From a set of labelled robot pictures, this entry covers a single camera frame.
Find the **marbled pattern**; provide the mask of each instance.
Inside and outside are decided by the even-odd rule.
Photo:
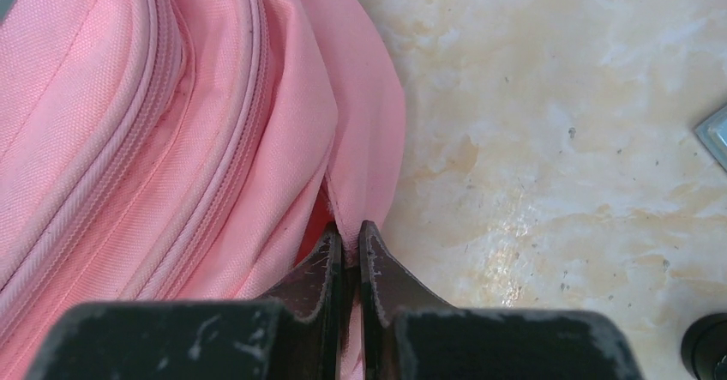
[[[646,378],[727,311],[727,0],[360,0],[407,94],[392,252],[467,307],[604,313]]]

